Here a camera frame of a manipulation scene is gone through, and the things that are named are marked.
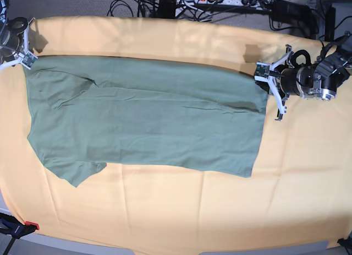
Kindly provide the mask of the green T-shirt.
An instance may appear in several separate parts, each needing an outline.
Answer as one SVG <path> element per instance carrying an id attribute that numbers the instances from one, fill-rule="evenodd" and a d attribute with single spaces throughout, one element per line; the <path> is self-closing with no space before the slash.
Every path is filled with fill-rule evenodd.
<path id="1" fill-rule="evenodd" d="M 28 140 L 73 186 L 108 163 L 252 173 L 268 98 L 252 78 L 168 61 L 51 56 L 25 80 Z"/>

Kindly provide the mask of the black power adapter brick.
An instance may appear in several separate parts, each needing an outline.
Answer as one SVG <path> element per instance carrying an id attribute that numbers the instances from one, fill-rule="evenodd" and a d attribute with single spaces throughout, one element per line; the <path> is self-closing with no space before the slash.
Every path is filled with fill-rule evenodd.
<path id="1" fill-rule="evenodd" d="M 284 0 L 274 0 L 272 3 L 271 17 L 276 19 L 288 18 L 301 20 L 309 16 L 310 13 L 311 9 L 303 4 L 297 4 Z"/>

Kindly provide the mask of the black box far right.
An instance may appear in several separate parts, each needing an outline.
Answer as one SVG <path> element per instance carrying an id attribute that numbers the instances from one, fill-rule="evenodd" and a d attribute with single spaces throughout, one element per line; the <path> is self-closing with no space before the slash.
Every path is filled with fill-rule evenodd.
<path id="1" fill-rule="evenodd" d="M 325 32 L 324 32 L 324 40 L 328 42 L 332 42 L 334 40 L 334 30 L 335 30 L 335 22 L 336 22 L 336 9 L 330 3 L 327 7 L 326 15 L 325 15 Z"/>

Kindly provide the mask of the white power strip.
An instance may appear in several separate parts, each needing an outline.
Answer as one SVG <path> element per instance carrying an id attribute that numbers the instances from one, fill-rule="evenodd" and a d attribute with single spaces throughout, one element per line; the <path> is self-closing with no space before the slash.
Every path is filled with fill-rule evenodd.
<path id="1" fill-rule="evenodd" d="M 219 2 L 211 2 L 210 0 L 179 0 L 195 6 L 230 6 L 230 7 L 241 7 L 248 6 L 252 8 L 264 7 L 264 4 L 260 4 L 259 1 L 255 0 L 219 0 Z"/>

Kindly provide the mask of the black clamp right corner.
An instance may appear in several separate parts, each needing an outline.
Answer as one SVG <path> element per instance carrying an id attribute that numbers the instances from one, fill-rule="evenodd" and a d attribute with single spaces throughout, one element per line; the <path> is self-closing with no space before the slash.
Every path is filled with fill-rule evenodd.
<path id="1" fill-rule="evenodd" d="M 340 238 L 337 243 L 341 246 L 344 247 L 347 250 L 352 250 L 352 238 Z"/>

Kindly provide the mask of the black stand post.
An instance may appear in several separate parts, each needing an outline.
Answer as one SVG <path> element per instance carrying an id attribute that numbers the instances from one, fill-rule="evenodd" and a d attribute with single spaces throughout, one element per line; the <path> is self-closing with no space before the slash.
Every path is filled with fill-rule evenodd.
<path id="1" fill-rule="evenodd" d="M 150 0 L 152 12 L 149 17 L 161 19 L 175 19 L 177 0 Z"/>

